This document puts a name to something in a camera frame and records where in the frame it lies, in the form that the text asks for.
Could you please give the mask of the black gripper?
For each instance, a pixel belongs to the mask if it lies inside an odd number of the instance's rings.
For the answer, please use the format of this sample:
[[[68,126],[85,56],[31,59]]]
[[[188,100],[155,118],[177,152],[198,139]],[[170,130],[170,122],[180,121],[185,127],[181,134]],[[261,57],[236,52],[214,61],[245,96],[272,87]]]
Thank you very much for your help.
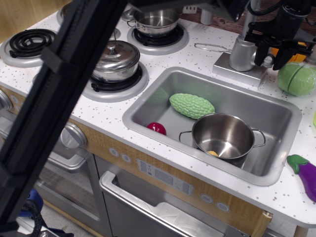
[[[257,45],[256,66],[262,65],[270,47],[275,56],[274,71],[280,70],[296,54],[312,54],[316,39],[301,26],[315,5],[314,0],[281,0],[273,20],[249,23],[245,40]]]

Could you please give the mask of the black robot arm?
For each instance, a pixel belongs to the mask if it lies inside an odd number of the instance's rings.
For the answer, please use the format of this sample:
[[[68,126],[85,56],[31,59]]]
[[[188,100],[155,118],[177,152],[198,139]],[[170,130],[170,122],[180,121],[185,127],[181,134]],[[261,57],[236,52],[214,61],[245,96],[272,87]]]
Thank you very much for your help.
[[[185,20],[179,49],[141,53],[142,77],[134,86],[95,92],[89,79],[114,29],[131,41],[133,30],[120,18],[125,6],[123,0],[76,0],[62,25],[55,15],[36,24],[55,33],[37,58],[17,66],[1,61],[3,107],[17,115],[0,153],[1,224],[14,223],[42,168],[57,164],[53,146],[73,135],[73,172],[90,168],[101,237],[223,236],[225,227],[239,237],[261,237],[273,216],[314,228],[316,201],[287,157],[299,155],[305,170],[316,165],[316,96],[281,92],[274,71],[264,72],[262,88],[216,76],[225,55],[199,51],[193,41],[211,33],[214,43],[231,46],[234,34]],[[228,135],[218,155],[198,149],[187,134],[194,120],[170,105],[175,93],[202,97],[216,116],[246,122],[255,144],[245,159],[222,160],[246,141],[222,120],[200,132],[204,141],[214,131]]]

